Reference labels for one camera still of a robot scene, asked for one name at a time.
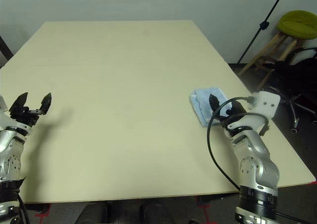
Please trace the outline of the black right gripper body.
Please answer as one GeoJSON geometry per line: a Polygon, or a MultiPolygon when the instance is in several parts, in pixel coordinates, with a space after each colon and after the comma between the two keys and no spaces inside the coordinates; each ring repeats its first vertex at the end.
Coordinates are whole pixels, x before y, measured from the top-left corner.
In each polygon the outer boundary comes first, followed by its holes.
{"type": "Polygon", "coordinates": [[[218,121],[223,128],[227,128],[227,126],[230,123],[233,123],[233,122],[239,120],[243,116],[242,113],[236,114],[236,115],[231,115],[231,109],[226,110],[225,113],[226,113],[226,116],[217,115],[215,118],[215,120],[218,121]]]}

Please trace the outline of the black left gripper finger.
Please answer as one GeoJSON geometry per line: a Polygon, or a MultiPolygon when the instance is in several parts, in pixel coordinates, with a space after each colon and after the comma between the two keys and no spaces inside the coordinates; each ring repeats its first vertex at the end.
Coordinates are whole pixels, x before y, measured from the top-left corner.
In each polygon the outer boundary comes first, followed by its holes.
{"type": "Polygon", "coordinates": [[[52,94],[48,93],[47,95],[44,96],[44,98],[41,102],[41,106],[38,110],[38,114],[39,115],[46,115],[50,106],[51,106],[51,102],[52,102],[52,94]]]}
{"type": "Polygon", "coordinates": [[[9,111],[13,112],[13,111],[23,109],[27,100],[27,96],[28,96],[28,92],[25,92],[19,95],[17,99],[14,101],[14,103],[12,104],[12,106],[10,107],[9,111]]]}

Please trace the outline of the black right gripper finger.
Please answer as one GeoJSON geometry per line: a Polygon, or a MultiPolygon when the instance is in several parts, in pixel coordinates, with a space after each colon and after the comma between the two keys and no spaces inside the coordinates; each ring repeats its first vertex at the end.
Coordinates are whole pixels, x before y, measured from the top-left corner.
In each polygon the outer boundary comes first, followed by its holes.
{"type": "Polygon", "coordinates": [[[210,94],[209,96],[209,105],[213,113],[220,111],[220,102],[214,94],[210,94]]]}
{"type": "Polygon", "coordinates": [[[231,115],[246,113],[246,110],[243,108],[240,102],[238,101],[232,101],[231,102],[231,115]]]}

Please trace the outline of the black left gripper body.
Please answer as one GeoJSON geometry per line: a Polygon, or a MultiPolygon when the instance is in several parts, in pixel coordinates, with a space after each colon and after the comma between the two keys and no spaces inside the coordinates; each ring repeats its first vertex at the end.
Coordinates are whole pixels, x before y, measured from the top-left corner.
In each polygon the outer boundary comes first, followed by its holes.
{"type": "Polygon", "coordinates": [[[30,132],[31,128],[37,123],[42,114],[40,109],[30,110],[28,107],[12,107],[9,110],[10,118],[17,122],[16,125],[10,125],[9,130],[18,132],[30,132]]]}

